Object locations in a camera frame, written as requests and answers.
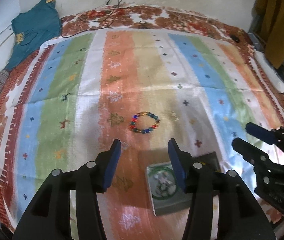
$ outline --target cross pattern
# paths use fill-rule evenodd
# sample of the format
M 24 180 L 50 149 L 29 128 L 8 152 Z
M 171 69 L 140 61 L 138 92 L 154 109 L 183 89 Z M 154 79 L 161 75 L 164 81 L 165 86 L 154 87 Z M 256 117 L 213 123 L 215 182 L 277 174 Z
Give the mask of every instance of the cross pattern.
M 194 145 L 195 145 L 196 147 L 200 148 L 201 145 L 202 145 L 202 142 L 201 142 L 200 140 L 196 140 L 196 143 L 194 143 Z

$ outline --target star motif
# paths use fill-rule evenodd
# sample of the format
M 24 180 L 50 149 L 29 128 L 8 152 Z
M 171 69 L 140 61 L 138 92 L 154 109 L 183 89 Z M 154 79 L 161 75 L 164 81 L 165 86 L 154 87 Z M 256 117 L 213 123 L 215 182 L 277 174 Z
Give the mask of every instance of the star motif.
M 75 77 L 76 77 L 76 74 L 74 74 L 74 75 L 72 75 L 72 76 L 69 76 L 69 80 L 70 80 L 70 81 L 73 81 L 73 80 L 75 79 Z
M 58 150 L 58 151 L 54 152 L 55 158 L 56 158 L 57 160 L 61 159 L 61 156 L 62 156 L 63 153 L 65 153 L 65 150 L 64 150 L 64 149 L 61 149 L 61 150 Z

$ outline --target white stripe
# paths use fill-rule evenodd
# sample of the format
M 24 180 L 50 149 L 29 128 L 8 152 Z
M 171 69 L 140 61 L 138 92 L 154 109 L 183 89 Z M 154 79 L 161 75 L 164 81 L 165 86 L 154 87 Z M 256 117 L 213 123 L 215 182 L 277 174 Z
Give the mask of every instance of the white stripe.
M 169 50 L 175 52 L 172 57 L 169 55 L 167 55 L 169 57 L 165 56 L 165 62 L 171 62 L 166 67 L 169 73 L 173 71 L 178 72 L 178 76 L 174 77 L 171 75 L 171 79 L 176 82 L 178 107 L 182 113 L 180 118 L 185 126 L 183 129 L 186 131 L 190 141 L 190 145 L 183 145 L 185 147 L 184 150 L 189 151 L 193 156 L 215 151 L 219 161 L 227 159 L 224 143 L 215 124 L 204 88 L 200 85 L 192 67 L 175 43 L 168 36 L 166 36 L 166 40 L 170 46 Z M 183 86 L 181 90 L 178 89 L 179 84 Z M 188 106 L 183 105 L 184 100 L 189 102 Z M 194 124 L 190 123 L 192 119 L 196 121 Z M 196 140 L 201 141 L 205 147 L 199 148 L 194 145 Z M 222 170 L 227 171 L 229 169 L 229 167 L 224 167 L 223 162 L 220 163 L 222 164 Z

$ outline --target colorful bead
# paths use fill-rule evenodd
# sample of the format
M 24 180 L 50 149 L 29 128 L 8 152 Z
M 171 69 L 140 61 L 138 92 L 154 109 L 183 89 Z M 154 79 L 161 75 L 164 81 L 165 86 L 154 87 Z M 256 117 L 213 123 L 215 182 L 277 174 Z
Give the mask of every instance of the colorful bead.
M 139 117 L 139 116 L 144 116 L 144 115 L 147 115 L 147 116 L 153 118 L 153 119 L 155 120 L 155 123 L 154 123 L 153 125 L 151 125 L 149 128 L 146 128 L 146 129 L 141 130 L 141 129 L 138 129 L 135 125 L 136 125 L 136 123 L 137 123 L 137 121 L 138 121 L 138 117 Z M 144 111 L 144 112 L 139 112 L 139 113 L 137 113 L 137 114 L 135 114 L 135 115 L 133 116 L 133 118 L 131 119 L 129 128 L 130 128 L 133 132 L 135 132 L 135 133 L 142 133 L 142 134 L 145 134 L 145 133 L 150 133 L 150 132 L 152 132 L 154 129 L 156 129 L 156 128 L 159 126 L 159 124 L 160 124 L 160 119 L 158 118 L 157 115 L 152 114 L 151 112 L 146 112 L 146 111 Z

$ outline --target orange stripe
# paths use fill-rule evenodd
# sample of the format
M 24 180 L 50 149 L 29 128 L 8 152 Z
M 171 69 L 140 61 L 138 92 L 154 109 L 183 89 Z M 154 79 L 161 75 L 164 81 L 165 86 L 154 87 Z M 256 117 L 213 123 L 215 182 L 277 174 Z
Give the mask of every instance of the orange stripe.
M 245 64 L 244 60 L 238 53 L 238 50 L 234 46 L 224 44 L 218 44 L 218 46 L 223 50 L 224 54 L 229 58 L 229 60 L 231 60 L 231 62 L 236 66 L 237 71 L 242 75 L 245 82 L 250 87 L 251 92 L 255 95 L 260 104 L 262 113 L 265 116 L 269 126 L 271 128 L 280 127 L 282 124 L 272 106 L 272 103 L 264 93 L 263 88 L 253 76 L 253 73 L 247 64 Z
M 107 33 L 99 99 L 99 125 L 103 128 L 99 143 L 102 150 L 108 149 L 114 138 L 129 145 L 127 150 L 122 151 L 112 186 L 105 193 L 108 216 L 114 239 L 168 239 L 163 234 L 168 236 L 170 230 L 160 231 L 163 218 L 153 215 L 145 167 L 141 163 L 140 155 L 150 147 L 150 135 L 135 134 L 128 129 L 132 116 L 148 109 L 148 105 L 142 105 L 140 100 L 142 92 L 132 48 L 134 42 L 130 32 Z M 114 63 L 121 65 L 111 68 Z M 121 79 L 111 82 L 111 76 Z M 111 102 L 110 92 L 117 92 L 122 98 Z M 113 118 L 119 118 L 119 121 L 122 121 L 122 117 L 124 122 L 118 125 L 114 123 L 111 127 L 111 114 L 114 114 Z

